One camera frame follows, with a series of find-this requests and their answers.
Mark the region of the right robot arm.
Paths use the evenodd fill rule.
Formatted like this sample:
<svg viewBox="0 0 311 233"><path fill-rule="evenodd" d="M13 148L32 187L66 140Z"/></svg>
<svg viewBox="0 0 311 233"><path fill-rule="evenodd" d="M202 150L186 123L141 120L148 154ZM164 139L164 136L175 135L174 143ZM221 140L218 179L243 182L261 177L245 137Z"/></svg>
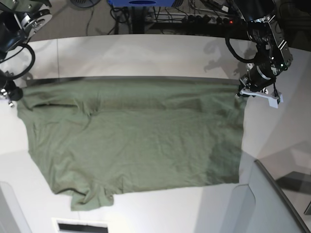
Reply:
<svg viewBox="0 0 311 233"><path fill-rule="evenodd" d="M35 63L35 52L28 44L52 18L49 0L2 0L0 2L0 62L4 63L13 56L8 52L21 47L31 55L29 65L19 74L0 72L0 98L6 100L10 107L23 97L23 91L14 80L27 74Z"/></svg>

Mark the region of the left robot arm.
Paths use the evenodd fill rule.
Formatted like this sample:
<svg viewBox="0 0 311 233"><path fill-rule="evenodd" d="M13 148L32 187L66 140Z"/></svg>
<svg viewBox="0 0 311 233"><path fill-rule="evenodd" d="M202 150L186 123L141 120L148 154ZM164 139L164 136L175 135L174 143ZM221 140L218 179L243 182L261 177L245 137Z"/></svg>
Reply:
<svg viewBox="0 0 311 233"><path fill-rule="evenodd" d="M268 100L271 107L278 108L283 102L283 95L275 87L276 78L288 70L293 56L275 14L275 3L272 0L235 0L233 3L243 20L249 39L257 48L254 58L242 58L231 46L233 31L225 37L226 46L231 54L248 66L247 73L239 79L236 96L262 97ZM267 91L269 86L274 87L272 93Z"/></svg>

